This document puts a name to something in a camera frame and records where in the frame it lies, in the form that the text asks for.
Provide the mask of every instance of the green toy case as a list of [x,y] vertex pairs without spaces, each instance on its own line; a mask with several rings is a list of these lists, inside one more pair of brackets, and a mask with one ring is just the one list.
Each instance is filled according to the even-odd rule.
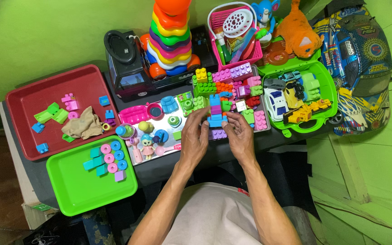
[[[112,173],[96,176],[96,168],[84,170],[83,163],[91,159],[90,149],[111,144],[115,140],[121,143],[120,150],[125,154],[124,160],[128,163],[124,180],[115,182]],[[46,169],[60,210],[67,216],[127,198],[137,191],[137,180],[125,141],[117,135],[55,154],[46,162]]]
[[[282,38],[277,37],[273,40],[273,42],[279,40],[282,40]],[[280,75],[293,71],[300,71],[302,73],[311,72],[315,75],[316,79],[319,80],[321,98],[322,99],[328,98],[332,102],[331,108],[329,110],[312,115],[312,118],[309,122],[314,121],[315,124],[309,127],[309,122],[308,122],[306,129],[300,127],[302,123],[284,124],[282,121],[273,122],[272,119],[269,117],[270,124],[275,128],[281,129],[285,137],[291,136],[291,132],[288,130],[290,128],[294,131],[301,132],[301,133],[316,131],[328,120],[329,117],[335,115],[335,113],[337,112],[337,107],[338,107],[337,91],[335,90],[334,80],[332,79],[331,75],[329,74],[328,70],[324,67],[324,65],[317,60],[320,57],[320,54],[321,54],[320,50],[317,50],[310,58],[307,59],[295,57],[294,59],[288,60],[287,63],[283,65],[266,64],[264,66],[258,67],[258,73],[261,76],[264,76],[263,81],[265,78],[278,78]]]

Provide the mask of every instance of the block tower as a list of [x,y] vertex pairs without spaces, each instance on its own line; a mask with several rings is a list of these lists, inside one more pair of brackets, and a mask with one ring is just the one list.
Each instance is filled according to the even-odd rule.
[[155,0],[149,34],[140,37],[151,62],[149,72],[158,80],[200,66],[192,54],[188,27],[191,0]]

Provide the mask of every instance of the plush toy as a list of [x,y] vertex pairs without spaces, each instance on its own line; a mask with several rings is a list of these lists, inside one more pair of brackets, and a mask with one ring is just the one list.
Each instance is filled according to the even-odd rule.
[[294,52],[298,57],[309,58],[320,48],[324,36],[319,37],[308,24],[308,20],[299,10],[300,0],[291,2],[291,11],[276,27],[274,36],[282,36],[285,40],[285,51]]

